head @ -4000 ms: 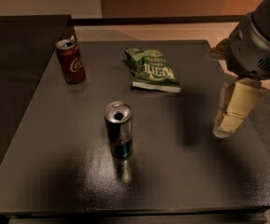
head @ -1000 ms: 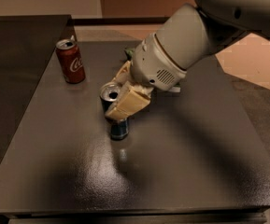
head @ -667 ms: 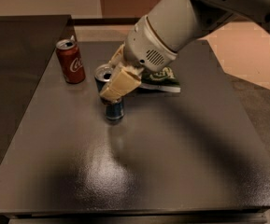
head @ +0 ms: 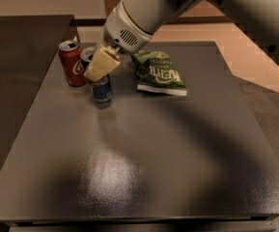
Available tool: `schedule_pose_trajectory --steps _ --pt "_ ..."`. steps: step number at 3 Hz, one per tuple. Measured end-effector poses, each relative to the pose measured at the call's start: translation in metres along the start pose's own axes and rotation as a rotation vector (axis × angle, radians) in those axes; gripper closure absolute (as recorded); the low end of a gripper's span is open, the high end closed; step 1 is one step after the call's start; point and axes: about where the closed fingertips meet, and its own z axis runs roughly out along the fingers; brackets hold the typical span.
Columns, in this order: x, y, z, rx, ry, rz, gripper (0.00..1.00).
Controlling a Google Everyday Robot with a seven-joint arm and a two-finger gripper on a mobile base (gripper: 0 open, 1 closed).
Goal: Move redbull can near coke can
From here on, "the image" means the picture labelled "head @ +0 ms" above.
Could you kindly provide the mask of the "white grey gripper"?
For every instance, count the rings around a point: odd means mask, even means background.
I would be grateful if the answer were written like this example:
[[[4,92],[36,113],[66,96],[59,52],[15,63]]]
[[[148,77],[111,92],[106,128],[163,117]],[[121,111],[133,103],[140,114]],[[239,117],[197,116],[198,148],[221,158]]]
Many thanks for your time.
[[[124,53],[135,53],[151,38],[151,34],[135,24],[126,10],[124,0],[121,0],[104,24],[103,40],[108,46],[97,49],[84,76],[93,82],[100,80],[120,65],[119,50]]]

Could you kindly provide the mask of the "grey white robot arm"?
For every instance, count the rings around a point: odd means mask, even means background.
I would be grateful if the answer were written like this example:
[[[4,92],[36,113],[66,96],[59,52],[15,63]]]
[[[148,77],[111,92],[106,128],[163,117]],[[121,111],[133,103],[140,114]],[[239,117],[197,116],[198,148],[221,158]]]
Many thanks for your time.
[[[147,44],[166,22],[202,0],[121,0],[104,24],[103,38],[84,76],[98,81],[120,65],[122,53]],[[279,66],[279,0],[205,0],[228,17]]]

